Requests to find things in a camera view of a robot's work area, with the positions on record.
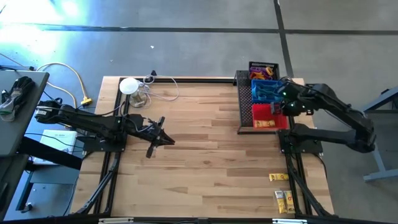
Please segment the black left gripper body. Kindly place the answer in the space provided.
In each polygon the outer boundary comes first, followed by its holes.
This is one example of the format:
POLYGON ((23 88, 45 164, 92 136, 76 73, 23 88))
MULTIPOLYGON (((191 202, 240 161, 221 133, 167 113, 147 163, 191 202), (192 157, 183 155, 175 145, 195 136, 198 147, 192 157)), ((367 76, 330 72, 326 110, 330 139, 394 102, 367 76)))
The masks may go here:
POLYGON ((146 152, 146 158, 151 158, 154 150, 158 147, 160 132, 163 131, 162 125, 164 121, 165 118, 161 116, 158 122, 153 121, 148 127, 144 128, 143 131, 140 131, 144 139, 150 142, 150 146, 146 152))

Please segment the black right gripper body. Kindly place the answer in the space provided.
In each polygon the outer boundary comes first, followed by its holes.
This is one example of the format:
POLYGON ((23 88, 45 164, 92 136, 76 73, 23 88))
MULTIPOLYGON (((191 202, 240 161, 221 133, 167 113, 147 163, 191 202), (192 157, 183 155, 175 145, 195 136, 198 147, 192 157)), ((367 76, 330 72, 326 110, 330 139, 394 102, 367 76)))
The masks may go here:
POLYGON ((285 116, 299 116, 307 112, 307 108, 301 101, 302 93, 306 92, 303 85, 294 82, 283 82, 278 89, 278 94, 282 97, 280 110, 285 116))

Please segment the red plastic basket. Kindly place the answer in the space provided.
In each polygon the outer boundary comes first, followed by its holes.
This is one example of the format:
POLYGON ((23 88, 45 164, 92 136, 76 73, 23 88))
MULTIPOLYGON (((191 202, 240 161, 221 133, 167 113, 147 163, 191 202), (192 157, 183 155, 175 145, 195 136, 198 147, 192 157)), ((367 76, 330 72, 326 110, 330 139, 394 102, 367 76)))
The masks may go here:
POLYGON ((288 118, 282 114, 272 114, 270 104, 254 104, 252 105, 252 124, 254 129, 288 129, 288 118), (255 128, 255 120, 274 120, 275 127, 271 128, 255 128))

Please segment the blue plastic basket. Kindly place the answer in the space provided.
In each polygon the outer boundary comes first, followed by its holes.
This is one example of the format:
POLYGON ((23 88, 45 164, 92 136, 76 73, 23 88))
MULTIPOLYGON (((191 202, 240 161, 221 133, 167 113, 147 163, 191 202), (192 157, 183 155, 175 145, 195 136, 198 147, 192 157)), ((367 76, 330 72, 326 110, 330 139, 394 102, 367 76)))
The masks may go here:
POLYGON ((277 90, 281 85, 280 81, 275 80, 251 80, 252 102, 279 102, 282 97, 277 93, 277 90))

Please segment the black plastic basket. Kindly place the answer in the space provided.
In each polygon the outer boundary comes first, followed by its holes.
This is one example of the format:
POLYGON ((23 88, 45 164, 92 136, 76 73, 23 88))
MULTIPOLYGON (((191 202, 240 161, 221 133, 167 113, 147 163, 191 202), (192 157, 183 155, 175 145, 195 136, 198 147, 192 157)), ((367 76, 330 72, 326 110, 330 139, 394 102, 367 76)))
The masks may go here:
POLYGON ((278 80, 279 65, 267 62, 249 62, 249 78, 251 80, 278 80))

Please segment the black perforated metal shelf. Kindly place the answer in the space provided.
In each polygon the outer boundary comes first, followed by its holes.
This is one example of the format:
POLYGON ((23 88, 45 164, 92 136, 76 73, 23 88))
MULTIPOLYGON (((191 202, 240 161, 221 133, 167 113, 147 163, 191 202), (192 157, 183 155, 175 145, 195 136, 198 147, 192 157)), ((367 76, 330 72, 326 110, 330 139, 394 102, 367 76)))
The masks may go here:
POLYGON ((234 76, 233 84, 237 86, 239 119, 237 134, 276 134, 281 128, 265 128, 255 129, 252 116, 252 89, 249 72, 245 70, 237 70, 234 76))

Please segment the white disc metal stand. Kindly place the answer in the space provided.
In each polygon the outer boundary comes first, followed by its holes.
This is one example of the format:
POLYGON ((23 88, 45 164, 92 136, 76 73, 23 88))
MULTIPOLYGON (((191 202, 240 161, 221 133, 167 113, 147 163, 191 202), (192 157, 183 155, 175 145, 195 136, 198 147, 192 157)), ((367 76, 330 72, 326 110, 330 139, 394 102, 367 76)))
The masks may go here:
POLYGON ((147 103, 146 94, 140 87, 141 83, 133 77, 125 78, 119 84, 120 91, 129 96, 129 104, 134 108, 142 108, 147 103))

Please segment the white flat box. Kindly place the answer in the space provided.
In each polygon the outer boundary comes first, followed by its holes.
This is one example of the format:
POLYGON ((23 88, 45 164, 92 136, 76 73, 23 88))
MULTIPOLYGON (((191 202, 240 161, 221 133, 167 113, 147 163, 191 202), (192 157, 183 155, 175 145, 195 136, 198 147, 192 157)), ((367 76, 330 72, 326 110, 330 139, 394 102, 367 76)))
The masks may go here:
POLYGON ((45 129, 40 134, 40 143, 50 146, 59 151, 73 153, 76 137, 78 133, 76 131, 62 131, 62 130, 49 130, 45 129))

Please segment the black side table beam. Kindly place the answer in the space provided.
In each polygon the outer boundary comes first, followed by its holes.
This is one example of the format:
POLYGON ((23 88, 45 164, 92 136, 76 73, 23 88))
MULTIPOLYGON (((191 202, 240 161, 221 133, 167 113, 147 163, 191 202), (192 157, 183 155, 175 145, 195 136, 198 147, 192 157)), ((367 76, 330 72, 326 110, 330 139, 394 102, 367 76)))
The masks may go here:
POLYGON ((81 168, 81 158, 67 152, 59 151, 58 149, 52 148, 28 137, 22 138, 21 143, 17 148, 17 152, 44 159, 72 169, 80 170, 81 168))

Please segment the black grey work gloves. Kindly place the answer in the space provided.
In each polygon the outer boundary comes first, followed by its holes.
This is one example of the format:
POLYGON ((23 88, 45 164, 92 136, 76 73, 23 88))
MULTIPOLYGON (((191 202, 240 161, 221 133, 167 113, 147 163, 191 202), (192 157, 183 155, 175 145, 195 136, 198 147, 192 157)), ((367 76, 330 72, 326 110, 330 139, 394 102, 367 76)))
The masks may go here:
POLYGON ((12 122, 25 105, 27 97, 35 87, 35 82, 27 77, 18 78, 9 91, 1 92, 0 118, 12 122))

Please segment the grey side table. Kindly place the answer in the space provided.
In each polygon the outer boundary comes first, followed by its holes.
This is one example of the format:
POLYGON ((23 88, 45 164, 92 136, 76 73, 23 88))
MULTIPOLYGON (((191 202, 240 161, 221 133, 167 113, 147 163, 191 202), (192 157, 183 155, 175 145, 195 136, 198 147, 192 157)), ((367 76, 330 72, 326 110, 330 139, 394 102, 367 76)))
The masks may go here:
POLYGON ((25 131, 34 114, 37 103, 42 96, 49 73, 34 71, 0 71, 0 103, 1 92, 10 90, 14 82, 21 77, 27 76, 34 82, 32 91, 27 97, 22 109, 18 112, 16 118, 12 122, 3 121, 0 118, 0 157, 14 155, 17 152, 19 144, 25 135, 25 131))

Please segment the silver metal bracket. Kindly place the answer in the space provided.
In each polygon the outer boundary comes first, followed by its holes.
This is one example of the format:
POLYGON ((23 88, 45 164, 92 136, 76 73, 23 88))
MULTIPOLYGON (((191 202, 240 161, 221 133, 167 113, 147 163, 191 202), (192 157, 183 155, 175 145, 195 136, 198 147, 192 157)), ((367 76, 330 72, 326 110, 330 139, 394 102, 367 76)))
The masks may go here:
POLYGON ((134 219, 131 217, 100 218, 98 224, 132 224, 134 219))
POLYGON ((308 224, 308 222, 302 219, 273 218, 272 224, 308 224))

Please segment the grey metal table frame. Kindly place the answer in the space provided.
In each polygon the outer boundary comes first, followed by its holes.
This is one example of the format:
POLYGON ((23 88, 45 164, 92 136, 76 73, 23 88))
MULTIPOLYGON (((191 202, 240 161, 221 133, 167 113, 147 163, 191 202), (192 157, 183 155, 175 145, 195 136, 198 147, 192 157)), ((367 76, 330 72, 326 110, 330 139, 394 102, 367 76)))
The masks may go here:
POLYGON ((364 175, 364 181, 398 178, 398 86, 382 91, 359 110, 373 121, 376 134, 371 155, 377 171, 364 175))

